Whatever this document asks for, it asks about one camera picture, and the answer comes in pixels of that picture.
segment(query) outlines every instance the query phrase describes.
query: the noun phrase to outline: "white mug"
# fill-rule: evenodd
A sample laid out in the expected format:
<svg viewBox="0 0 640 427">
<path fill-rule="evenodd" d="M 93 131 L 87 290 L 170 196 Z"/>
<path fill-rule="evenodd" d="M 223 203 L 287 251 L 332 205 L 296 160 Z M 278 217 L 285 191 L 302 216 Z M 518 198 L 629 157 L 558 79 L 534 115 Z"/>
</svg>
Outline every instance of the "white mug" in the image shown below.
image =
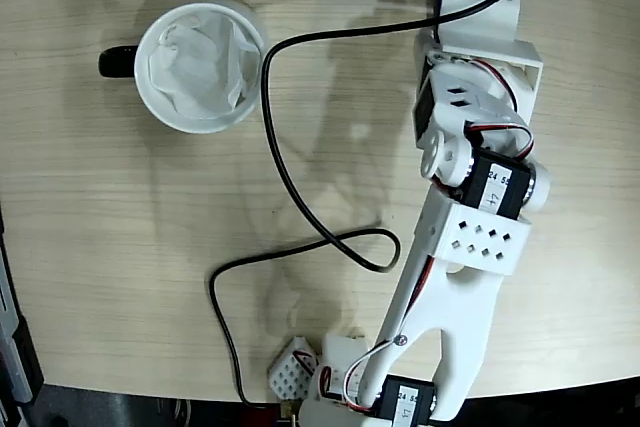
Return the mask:
<svg viewBox="0 0 640 427">
<path fill-rule="evenodd" d="M 260 52 L 260 60 L 264 59 L 267 53 L 267 36 L 255 13 L 237 2 L 220 0 L 187 4 L 170 10 L 151 24 L 139 45 L 112 47 L 102 52 L 98 60 L 98 70 L 103 77 L 134 77 L 142 101 L 158 120 L 176 130 L 193 134 L 219 132 L 237 124 L 251 113 L 260 93 L 258 79 L 241 103 L 230 113 L 213 119 L 192 119 L 180 115 L 171 100 L 151 85 L 148 59 L 157 48 L 161 34 L 178 18 L 202 11 L 219 12 L 230 17 L 255 43 Z"/>
</svg>

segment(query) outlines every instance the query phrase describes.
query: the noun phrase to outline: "white connector block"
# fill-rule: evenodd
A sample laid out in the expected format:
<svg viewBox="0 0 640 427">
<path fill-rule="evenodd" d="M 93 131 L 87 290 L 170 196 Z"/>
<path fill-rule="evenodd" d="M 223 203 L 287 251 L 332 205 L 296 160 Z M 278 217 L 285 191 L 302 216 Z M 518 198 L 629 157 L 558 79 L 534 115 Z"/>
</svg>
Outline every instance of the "white connector block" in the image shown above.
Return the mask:
<svg viewBox="0 0 640 427">
<path fill-rule="evenodd" d="M 336 334 L 325 334 L 322 340 L 323 363 L 331 367 L 331 382 L 328 392 L 342 395 L 342 383 L 347 369 L 355 360 L 369 350 L 364 337 L 349 338 Z M 360 364 L 349 380 L 348 394 L 355 397 L 360 387 L 360 379 L 366 361 Z"/>
<path fill-rule="evenodd" d="M 531 230 L 523 217 L 512 220 L 462 205 L 435 186 L 420 219 L 416 238 L 426 239 L 429 255 L 501 275 L 514 272 Z"/>
<path fill-rule="evenodd" d="M 307 355 L 298 356 L 294 352 L 304 352 Z M 311 372 L 318 367 L 318 356 L 304 337 L 294 337 L 282 351 L 280 357 L 269 369 L 269 387 L 280 400 L 306 399 L 309 395 L 311 375 L 301 362 Z"/>
</svg>

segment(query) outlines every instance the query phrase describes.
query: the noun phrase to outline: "black cable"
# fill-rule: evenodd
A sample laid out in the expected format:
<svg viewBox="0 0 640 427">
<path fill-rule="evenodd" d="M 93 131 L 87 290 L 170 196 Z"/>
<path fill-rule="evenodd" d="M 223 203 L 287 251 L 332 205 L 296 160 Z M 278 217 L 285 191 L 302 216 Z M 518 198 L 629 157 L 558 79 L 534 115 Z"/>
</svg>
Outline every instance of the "black cable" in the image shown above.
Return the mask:
<svg viewBox="0 0 640 427">
<path fill-rule="evenodd" d="M 379 227 L 366 227 L 363 229 L 354 230 L 351 232 L 346 232 L 344 234 L 336 235 L 335 237 L 339 240 L 347 240 L 353 239 L 356 237 L 362 237 L 365 235 L 382 235 L 387 237 L 393 242 L 395 248 L 394 259 L 397 261 L 398 256 L 400 255 L 400 239 L 391 231 L 387 229 L 382 229 Z M 225 272 L 233 269 L 234 267 L 240 267 L 242 265 L 250 265 L 258 262 L 266 262 L 268 260 L 281 259 L 283 257 L 289 257 L 291 255 L 302 254 L 304 252 L 309 252 L 310 250 L 319 249 L 320 247 L 324 247 L 325 245 L 329 245 L 329 241 L 322 239 L 310 244 L 300 245 L 298 247 L 293 247 L 289 249 L 277 250 L 273 252 L 266 252 L 264 254 L 252 255 L 250 257 L 245 257 L 243 259 L 238 259 L 231 261 L 223 266 L 219 267 L 209 279 L 209 298 L 211 299 L 211 304 L 213 305 L 213 311 L 218 318 L 218 322 L 220 323 L 220 328 L 222 329 L 222 333 L 224 335 L 225 341 L 227 342 L 227 347 L 229 348 L 229 354 L 231 354 L 231 363 L 233 367 L 233 377 L 236 384 L 236 390 L 238 391 L 238 397 L 244 405 L 251 408 L 262 409 L 263 406 L 259 404 L 255 404 L 247 399 L 244 394 L 244 388 L 242 387 L 242 371 L 240 370 L 240 360 L 238 358 L 238 351 L 236 350 L 236 346 L 233 343 L 233 338 L 231 337 L 231 332 L 229 331 L 229 326 L 224 319 L 224 315 L 222 314 L 222 310 L 220 309 L 220 304 L 218 302 L 218 297 L 216 295 L 216 280 L 220 275 Z"/>
<path fill-rule="evenodd" d="M 367 270 L 372 272 L 388 272 L 394 266 L 396 261 L 398 260 L 399 255 L 394 256 L 392 261 L 383 266 L 378 265 L 369 260 L 365 259 L 351 247 L 343 243 L 338 237 L 336 237 L 324 224 L 313 214 L 311 209 L 307 206 L 307 204 L 302 199 L 300 193 L 295 187 L 289 172 L 285 166 L 284 160 L 282 159 L 282 154 L 280 152 L 280 147 L 278 146 L 278 141 L 276 139 L 275 127 L 273 125 L 273 118 L 271 117 L 271 103 L 269 101 L 269 70 L 271 68 L 271 62 L 273 58 L 278 54 L 278 52 L 283 51 L 287 47 L 292 47 L 294 45 L 306 43 L 306 42 L 315 42 L 317 40 L 329 40 L 329 39 L 343 39 L 350 37 L 362 37 L 369 35 L 381 35 L 381 34 L 390 34 L 393 32 L 404 32 L 407 30 L 416 30 L 427 27 L 435 27 L 437 25 L 445 24 L 448 22 L 453 22 L 456 20 L 464 19 L 465 17 L 469 17 L 471 15 L 477 14 L 478 12 L 482 12 L 483 10 L 491 7 L 496 4 L 500 0 L 484 0 L 476 5 L 468 7 L 458 12 L 452 12 L 450 14 L 441 15 L 439 17 L 431 17 L 429 19 L 421 19 L 414 20 L 410 22 L 402 22 L 399 24 L 390 24 L 390 25 L 379 25 L 374 27 L 360 27 L 355 29 L 344 29 L 344 30 L 330 30 L 326 32 L 312 32 L 309 34 L 297 35 L 295 37 L 291 37 L 289 39 L 285 39 L 276 45 L 274 45 L 271 50 L 265 56 L 264 62 L 262 64 L 261 71 L 261 86 L 260 86 L 260 94 L 262 98 L 262 114 L 264 118 L 264 127 L 267 134 L 267 140 L 269 142 L 269 149 L 271 150 L 271 155 L 273 156 L 273 161 L 278 169 L 278 173 L 280 174 L 280 178 L 284 183 L 285 188 L 289 192 L 291 199 L 296 204 L 302 215 L 307 219 L 307 221 L 324 237 L 328 242 L 333 244 L 338 250 L 340 250 L 343 254 L 349 257 L 358 265 L 364 267 Z"/>
</svg>

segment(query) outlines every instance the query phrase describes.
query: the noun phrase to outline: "ventilation hole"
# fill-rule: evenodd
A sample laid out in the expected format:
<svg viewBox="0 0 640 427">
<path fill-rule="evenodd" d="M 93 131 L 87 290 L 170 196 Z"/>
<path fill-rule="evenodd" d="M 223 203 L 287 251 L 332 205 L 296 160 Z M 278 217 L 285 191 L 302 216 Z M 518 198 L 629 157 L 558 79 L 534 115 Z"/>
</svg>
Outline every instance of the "ventilation hole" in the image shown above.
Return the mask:
<svg viewBox="0 0 640 427">
<path fill-rule="evenodd" d="M 451 105 L 453 105 L 454 107 L 466 107 L 467 105 L 471 105 L 471 103 L 462 99 L 462 100 L 454 100 L 453 102 L 451 102 Z"/>
</svg>

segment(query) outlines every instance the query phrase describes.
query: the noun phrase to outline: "small sticker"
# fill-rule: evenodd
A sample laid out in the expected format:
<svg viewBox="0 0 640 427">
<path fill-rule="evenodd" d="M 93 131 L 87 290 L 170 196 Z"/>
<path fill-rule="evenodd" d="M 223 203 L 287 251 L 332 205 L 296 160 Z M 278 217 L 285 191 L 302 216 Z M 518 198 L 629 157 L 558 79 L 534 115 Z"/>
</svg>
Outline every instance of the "small sticker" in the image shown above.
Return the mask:
<svg viewBox="0 0 640 427">
<path fill-rule="evenodd" d="M 396 414 L 393 416 L 392 427 L 411 427 L 413 414 L 418 405 L 418 389 L 400 386 Z"/>
<path fill-rule="evenodd" d="M 497 214 L 502 205 L 502 199 L 504 199 L 504 195 L 507 192 L 507 187 L 509 187 L 509 180 L 511 180 L 511 171 L 509 169 L 498 164 L 491 164 L 489 178 L 484 186 L 484 192 L 478 208 Z"/>
</svg>

